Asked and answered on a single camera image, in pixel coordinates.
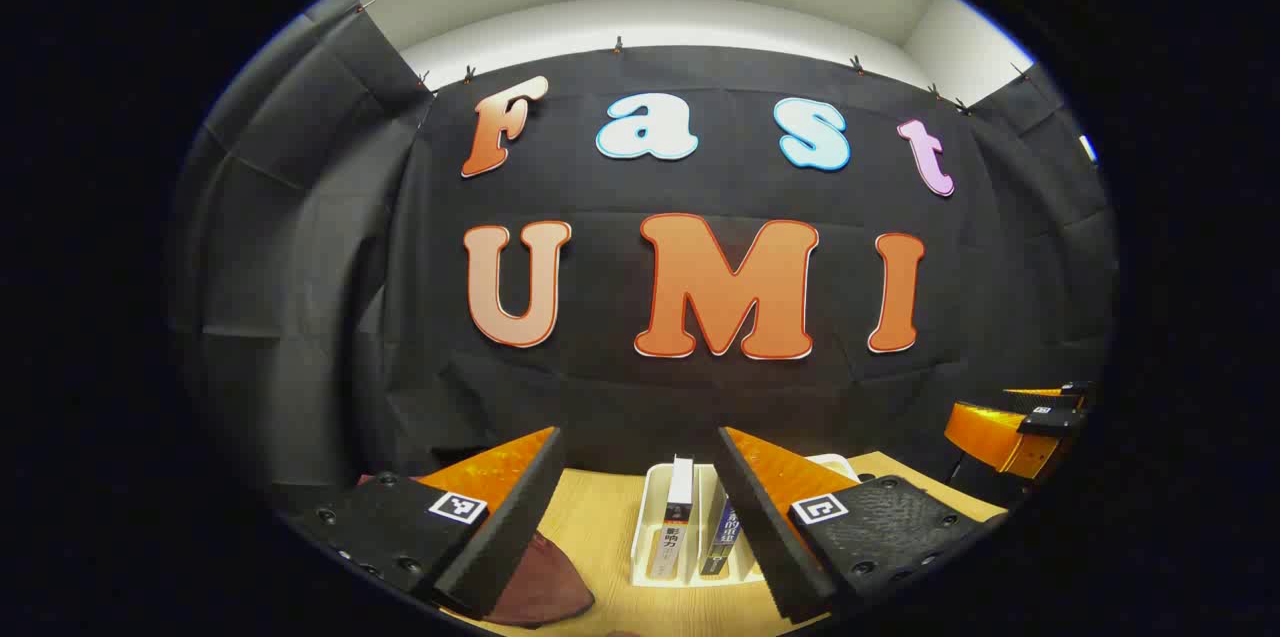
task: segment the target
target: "letter m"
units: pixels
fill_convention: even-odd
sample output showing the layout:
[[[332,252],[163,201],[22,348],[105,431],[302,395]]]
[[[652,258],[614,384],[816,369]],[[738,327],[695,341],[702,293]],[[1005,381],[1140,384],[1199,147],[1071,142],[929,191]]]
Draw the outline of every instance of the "letter m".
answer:
[[[742,338],[745,356],[800,359],[813,350],[804,331],[809,253],[818,247],[813,226],[790,219],[765,223],[736,272],[696,214],[654,214],[640,233],[653,243],[654,276],[649,330],[636,335],[637,353],[694,353],[698,342],[685,331],[686,301],[713,354],[727,353],[753,306],[755,327]]]

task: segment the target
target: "book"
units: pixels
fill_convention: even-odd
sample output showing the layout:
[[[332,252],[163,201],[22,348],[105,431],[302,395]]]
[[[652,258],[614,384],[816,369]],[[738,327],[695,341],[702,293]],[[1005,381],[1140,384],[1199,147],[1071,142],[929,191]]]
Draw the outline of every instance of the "book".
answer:
[[[710,509],[707,510],[707,519],[708,549],[699,576],[703,579],[723,579],[728,577],[728,555],[737,542],[742,526],[719,481],[716,484],[716,495],[712,498]]]
[[[694,460],[676,455],[672,460],[671,489],[667,491],[667,509],[662,527],[654,535],[649,558],[650,579],[675,579],[680,567],[680,547],[689,531],[689,517],[694,510]]]

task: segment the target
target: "pink letter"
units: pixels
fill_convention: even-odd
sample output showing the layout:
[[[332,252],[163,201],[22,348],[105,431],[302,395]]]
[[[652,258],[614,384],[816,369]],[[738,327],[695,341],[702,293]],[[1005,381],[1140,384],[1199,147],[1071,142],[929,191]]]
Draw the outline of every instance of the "pink letter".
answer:
[[[506,226],[472,226],[462,235],[467,248],[467,304],[484,336],[512,347],[541,344],[559,312],[559,249],[572,235],[567,223],[530,223],[520,233],[529,246],[529,310],[507,313],[498,295],[499,255],[511,240]]]
[[[937,153],[942,153],[942,142],[924,132],[924,123],[919,119],[911,119],[906,125],[900,125],[897,134],[910,142],[911,153],[915,155],[915,169],[919,169],[924,185],[929,187],[933,194],[941,194],[945,198],[951,196],[951,192],[956,189],[955,182],[951,180],[951,177],[943,175],[942,169],[938,168]]]

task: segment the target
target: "black fabric curtain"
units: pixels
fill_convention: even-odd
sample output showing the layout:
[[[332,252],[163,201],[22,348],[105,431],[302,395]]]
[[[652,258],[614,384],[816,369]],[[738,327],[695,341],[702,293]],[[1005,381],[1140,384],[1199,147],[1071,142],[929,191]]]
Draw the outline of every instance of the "black fabric curtain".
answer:
[[[431,98],[355,0],[301,17],[246,68],[197,136],[178,194],[173,327],[196,399],[255,481],[424,473],[451,450],[556,423],[568,466],[644,473],[708,455],[727,423],[804,454],[882,450],[947,478],[951,404],[1001,388],[1097,377],[1115,278],[1111,214],[1061,98],[1038,69],[972,116],[888,77],[745,49],[571,54],[481,73]],[[463,180],[476,102],[535,75],[507,164]],[[632,93],[690,106],[689,157],[608,159],[595,133]],[[786,96],[831,104],[851,157],[787,162]],[[924,187],[896,127],[942,142],[955,194]],[[653,248],[640,221],[699,214],[737,267],[769,219],[813,224],[813,353],[755,362],[737,342],[686,359],[632,349],[648,326]],[[563,219],[559,315],[540,345],[489,342],[467,310],[463,232],[511,232],[502,301],[529,301],[525,224]],[[915,345],[873,354],[883,267],[908,232]]]

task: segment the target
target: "wooden table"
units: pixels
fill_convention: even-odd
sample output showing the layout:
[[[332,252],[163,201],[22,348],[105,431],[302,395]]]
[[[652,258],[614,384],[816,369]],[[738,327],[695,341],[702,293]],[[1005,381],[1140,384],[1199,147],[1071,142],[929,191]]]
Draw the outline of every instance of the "wooden table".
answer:
[[[920,475],[883,453],[849,458],[856,475],[897,475],[980,521],[1004,508],[975,500]],[[539,531],[557,542],[595,595],[586,614],[536,631],[461,618],[498,634],[604,637],[614,629],[641,637],[772,637],[819,619],[791,624],[778,617],[764,582],[724,587],[632,587],[631,536],[640,512],[643,476],[564,469]]]

